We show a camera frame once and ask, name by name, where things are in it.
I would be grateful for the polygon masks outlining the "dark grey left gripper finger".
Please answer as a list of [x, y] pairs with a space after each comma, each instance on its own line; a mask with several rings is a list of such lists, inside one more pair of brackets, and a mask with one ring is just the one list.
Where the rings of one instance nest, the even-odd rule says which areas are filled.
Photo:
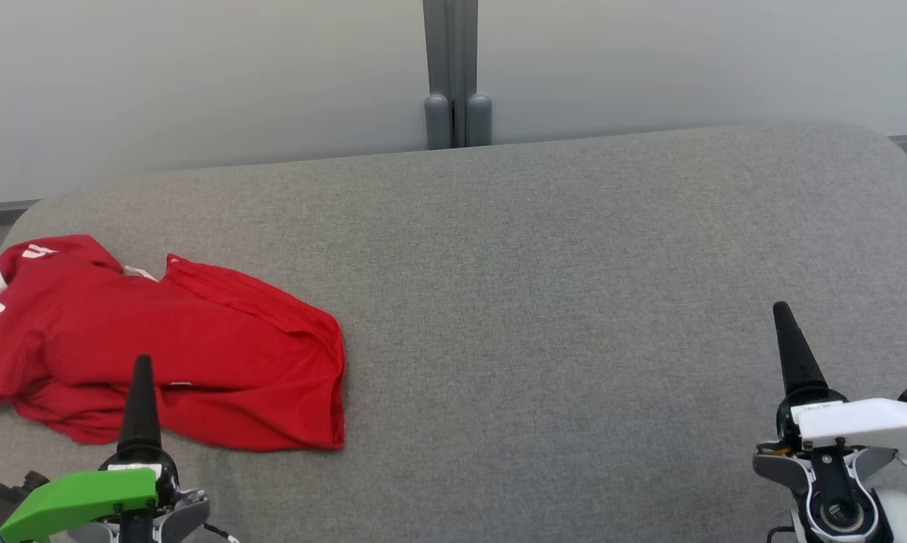
[[119, 457], [158, 457], [161, 427], [150, 355], [135, 361], [118, 439]]

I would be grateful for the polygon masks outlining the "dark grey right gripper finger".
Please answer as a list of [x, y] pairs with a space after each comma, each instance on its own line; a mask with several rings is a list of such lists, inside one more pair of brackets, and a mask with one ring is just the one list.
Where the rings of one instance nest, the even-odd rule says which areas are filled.
[[823, 400], [829, 386], [787, 302], [772, 306], [786, 400]]

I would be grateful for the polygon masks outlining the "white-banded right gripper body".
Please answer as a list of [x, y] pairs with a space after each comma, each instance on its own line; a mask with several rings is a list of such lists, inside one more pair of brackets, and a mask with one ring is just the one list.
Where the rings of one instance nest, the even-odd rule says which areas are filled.
[[871, 398], [791, 406], [789, 429], [812, 448], [861, 446], [907, 452], [907, 402]]

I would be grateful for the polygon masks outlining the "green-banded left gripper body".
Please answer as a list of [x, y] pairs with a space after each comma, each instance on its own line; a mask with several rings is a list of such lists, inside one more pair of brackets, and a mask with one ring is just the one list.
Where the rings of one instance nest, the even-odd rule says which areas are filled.
[[31, 491], [1, 524], [0, 539], [48, 542], [85, 523], [115, 521], [118, 542], [154, 542], [154, 522], [178, 491], [177, 465], [166, 452], [116, 452], [97, 471], [65, 474]]

